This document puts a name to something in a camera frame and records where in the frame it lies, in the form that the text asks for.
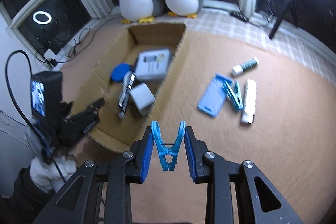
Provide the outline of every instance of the cardboard box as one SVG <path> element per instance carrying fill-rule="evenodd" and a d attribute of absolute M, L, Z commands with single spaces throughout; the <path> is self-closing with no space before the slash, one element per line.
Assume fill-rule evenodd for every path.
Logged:
<path fill-rule="evenodd" d="M 135 140 L 142 138 L 143 130 L 150 121 L 161 119 L 189 51 L 185 34 L 186 26 L 181 23 L 137 25 L 125 29 L 111 42 L 108 51 L 79 89 L 72 107 L 72 113 L 78 113 L 98 98 L 105 98 L 105 106 L 99 111 L 100 122 L 90 131 L 94 140 L 110 150 L 123 152 L 129 150 Z M 150 114 L 147 118 L 135 119 L 128 109 L 125 118 L 120 119 L 118 102 L 122 85 L 110 83 L 111 71 L 122 62 L 134 64 L 140 52 L 167 47 L 172 51 L 172 61 L 166 78 L 160 86 L 148 85 L 156 98 Z"/>

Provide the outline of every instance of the penguin feet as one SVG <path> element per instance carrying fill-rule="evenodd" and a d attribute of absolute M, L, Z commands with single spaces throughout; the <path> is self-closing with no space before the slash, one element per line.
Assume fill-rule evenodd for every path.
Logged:
<path fill-rule="evenodd" d="M 124 18 L 122 21 L 121 21 L 122 24 L 129 24 L 129 23 L 132 23 L 130 20 Z"/>
<path fill-rule="evenodd" d="M 178 17 L 179 16 L 178 14 L 176 14 L 172 11 L 169 11 L 167 14 L 170 15 L 171 17 Z"/>
<path fill-rule="evenodd" d="M 139 19 L 139 23 L 151 23 L 154 21 L 154 17 L 144 17 Z"/>
<path fill-rule="evenodd" d="M 187 17 L 187 18 L 196 18 L 196 17 L 197 17 L 197 14 L 186 15 L 185 17 Z"/>

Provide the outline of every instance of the black cable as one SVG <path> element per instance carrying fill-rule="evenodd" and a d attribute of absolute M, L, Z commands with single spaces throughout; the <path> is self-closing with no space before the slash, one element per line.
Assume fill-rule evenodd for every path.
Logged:
<path fill-rule="evenodd" d="M 38 131 L 36 130 L 36 128 L 32 125 L 32 123 L 29 121 L 29 119 L 26 117 L 26 115 L 23 113 L 23 111 L 20 109 L 19 105 L 17 104 L 15 98 L 14 98 L 14 95 L 13 95 L 13 91 L 11 89 L 11 85 L 9 83 L 9 79 L 8 79 L 8 64 L 9 64 L 9 60 L 11 59 L 11 57 L 14 55 L 14 54 L 17 54 L 17 53 L 21 53 L 23 54 L 27 61 L 28 61 L 28 65 L 29 65 L 29 71 L 30 71 L 30 75 L 33 74 L 33 71 L 32 71 L 32 65 L 30 63 L 30 60 L 29 60 L 29 57 L 28 57 L 28 54 L 23 51 L 23 50 L 18 50 L 18 51 L 15 51 L 15 52 L 12 52 L 8 58 L 7 58 L 7 61 L 6 61 L 6 66 L 5 66 L 5 78 L 6 78 L 6 85 L 7 85 L 7 89 L 8 89 L 8 92 L 9 92 L 9 96 L 14 104 L 14 107 L 16 108 L 16 110 L 18 111 L 18 113 L 20 114 L 20 116 L 22 117 L 22 119 L 28 124 L 28 126 L 31 128 L 31 130 L 35 133 L 35 135 L 39 138 L 40 142 L 41 142 L 41 145 L 44 147 L 44 140 L 43 138 L 40 136 L 40 134 L 38 133 Z M 58 166 L 58 164 L 56 163 L 55 159 L 51 156 L 51 161 L 55 164 L 56 166 L 56 169 L 57 171 L 59 172 L 59 175 L 61 176 L 62 180 L 65 182 L 65 178 Z"/>
<path fill-rule="evenodd" d="M 49 34 L 50 36 L 52 36 L 53 38 L 55 38 L 56 40 L 58 40 L 59 42 L 68 42 L 68 41 L 70 41 L 70 40 L 74 40 L 75 43 L 77 42 L 76 39 L 74 39 L 74 38 L 70 38 L 69 40 L 61 40 L 61 39 L 55 37 L 52 33 L 48 32 L 47 30 L 45 30 L 45 29 L 43 29 L 43 28 L 41 28 L 41 29 L 42 29 L 44 38 L 46 39 L 47 42 L 49 42 L 50 40 L 46 37 L 45 32 L 46 32 L 47 34 Z"/>
<path fill-rule="evenodd" d="M 28 118 L 25 116 L 25 114 L 22 112 L 22 110 L 20 109 L 19 105 L 17 104 L 15 98 L 14 98 L 14 95 L 13 95 L 13 92 L 12 92 L 12 89 L 11 89 L 11 85 L 9 84 L 9 80 L 8 80 L 8 63 L 9 63 L 9 60 L 11 59 L 11 57 L 14 55 L 14 54 L 17 54 L 17 53 L 22 53 L 27 61 L 28 61 L 28 64 L 29 64 L 29 71 L 30 71 L 30 75 L 33 74 L 32 72 L 32 66 L 31 66 L 31 63 L 30 63 L 30 60 L 29 60 L 29 57 L 27 55 L 27 53 L 23 50 L 18 50 L 18 51 L 15 51 L 15 52 L 12 52 L 8 58 L 7 58 L 7 61 L 6 61 L 6 66 L 5 66 L 5 78 L 6 78 L 6 85 L 7 85 L 7 89 L 8 89 L 8 92 L 9 92 L 9 96 L 14 104 L 14 107 L 16 108 L 16 110 L 18 111 L 18 113 L 20 114 L 20 116 L 22 117 L 22 119 L 28 124 L 28 126 L 31 128 L 31 130 L 36 134 L 36 136 L 39 138 L 39 140 L 41 141 L 41 143 L 43 143 L 43 139 L 41 138 L 40 134 L 37 132 L 37 130 L 35 129 L 35 127 L 32 125 L 32 123 L 28 120 Z"/>
<path fill-rule="evenodd" d="M 63 62 L 57 62 L 57 63 L 58 63 L 58 64 L 68 63 L 68 62 L 70 62 L 71 60 L 73 60 L 76 56 L 78 56 L 81 52 L 83 52 L 87 47 L 90 46 L 90 44 L 92 43 L 92 41 L 95 39 L 95 36 L 96 36 L 97 32 L 98 32 L 103 26 L 105 26 L 107 23 L 109 23 L 110 21 L 112 21 L 112 20 L 114 20 L 114 19 L 116 19 L 116 18 L 111 18 L 111 19 L 107 20 L 107 21 L 104 22 L 102 25 L 100 25 L 99 28 L 95 29 L 95 31 L 94 31 L 94 33 L 93 33 L 93 35 L 92 35 L 90 41 L 88 42 L 88 44 L 85 45 L 85 47 L 82 48 L 82 49 L 81 49 L 79 52 L 77 52 L 75 55 L 73 55 L 73 57 L 72 57 L 71 59 L 69 59 L 69 60 L 67 60 L 67 61 L 63 61 Z M 87 32 L 87 35 L 85 35 L 85 37 L 81 39 L 82 34 L 83 34 L 84 31 L 87 30 L 87 29 L 89 30 L 89 32 Z M 79 39 L 78 39 L 79 41 L 78 41 L 77 44 L 76 44 L 76 42 L 75 42 L 75 46 L 69 51 L 68 57 L 70 56 L 71 51 L 74 52 L 75 47 L 78 46 L 78 45 L 80 45 L 80 44 L 82 43 L 82 40 L 84 40 L 84 39 L 89 35 L 90 32 L 91 32 L 91 28 L 90 28 L 90 27 L 86 27 L 86 28 L 84 28 L 84 29 L 81 31 L 81 33 L 80 33 L 80 35 L 79 35 Z M 42 61 L 42 60 L 40 60 L 40 59 L 38 59 L 38 58 L 36 58 L 36 59 L 37 59 L 38 61 L 40 61 L 41 63 L 49 64 L 49 63 L 44 62 L 44 61 Z"/>
<path fill-rule="evenodd" d="M 59 175 L 61 176 L 63 182 L 64 182 L 64 183 L 67 182 L 67 181 L 65 180 L 65 178 L 64 178 L 64 176 L 63 176 L 63 174 L 62 174 L 62 172 L 61 172 L 61 169 L 59 168 L 59 166 L 58 166 L 56 160 L 55 160 L 53 157 L 51 157 L 51 161 L 52 161 L 52 162 L 54 163 L 54 165 L 56 166 L 56 169 L 57 169 L 57 171 L 59 172 Z"/>
<path fill-rule="evenodd" d="M 251 25 L 259 27 L 259 28 L 264 28 L 264 27 L 267 27 L 268 25 L 271 24 L 271 22 L 274 19 L 274 14 L 273 14 L 273 11 L 272 11 L 271 6 L 270 6 L 270 1 L 267 0 L 267 3 L 268 3 L 268 9 L 269 9 L 271 14 L 268 14 L 267 12 L 263 12 L 263 16 L 262 16 L 263 19 L 267 20 L 267 23 L 266 24 L 255 24 L 253 22 L 249 22 Z"/>

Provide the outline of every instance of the metal screw head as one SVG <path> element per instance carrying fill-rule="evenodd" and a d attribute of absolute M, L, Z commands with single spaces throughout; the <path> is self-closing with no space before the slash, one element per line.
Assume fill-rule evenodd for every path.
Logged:
<path fill-rule="evenodd" d="M 208 159 L 213 159 L 215 157 L 215 153 L 214 152 L 211 152 L 211 151 L 208 151 L 205 153 L 205 156 L 208 158 Z"/>
<path fill-rule="evenodd" d="M 85 163 L 84 163 L 84 166 L 85 167 L 92 167 L 95 165 L 95 162 L 93 160 L 87 160 Z"/>
<path fill-rule="evenodd" d="M 126 151 L 123 153 L 124 158 L 129 159 L 133 157 L 133 152 L 132 151 Z"/>
<path fill-rule="evenodd" d="M 251 160 L 246 160 L 246 161 L 244 161 L 244 165 L 247 168 L 252 168 L 254 166 L 254 163 Z"/>

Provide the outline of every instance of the power adapter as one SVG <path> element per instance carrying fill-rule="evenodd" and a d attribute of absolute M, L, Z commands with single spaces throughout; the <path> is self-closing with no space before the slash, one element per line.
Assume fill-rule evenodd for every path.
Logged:
<path fill-rule="evenodd" d="M 53 58 L 49 60 L 49 63 L 50 63 L 50 65 L 52 65 L 53 67 L 56 67 L 57 64 L 58 64 L 58 62 L 57 62 L 55 59 L 53 59 Z"/>

